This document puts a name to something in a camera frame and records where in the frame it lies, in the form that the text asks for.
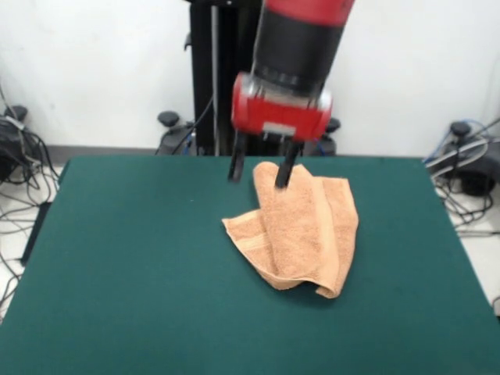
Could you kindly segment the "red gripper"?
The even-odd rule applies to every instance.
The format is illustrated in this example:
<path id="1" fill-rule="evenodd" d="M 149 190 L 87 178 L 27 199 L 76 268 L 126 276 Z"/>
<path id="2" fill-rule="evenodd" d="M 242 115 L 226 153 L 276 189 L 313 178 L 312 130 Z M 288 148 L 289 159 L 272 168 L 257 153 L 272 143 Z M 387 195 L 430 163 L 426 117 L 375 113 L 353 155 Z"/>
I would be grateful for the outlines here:
<path id="1" fill-rule="evenodd" d="M 326 130 L 332 112 L 333 98 L 322 91 L 313 97 L 293 95 L 272 87 L 250 73 L 239 73 L 233 87 L 231 121 L 236 130 L 228 180 L 241 179 L 246 154 L 246 134 L 271 133 L 290 137 L 275 180 L 276 189 L 288 187 L 303 143 L 313 141 Z"/>

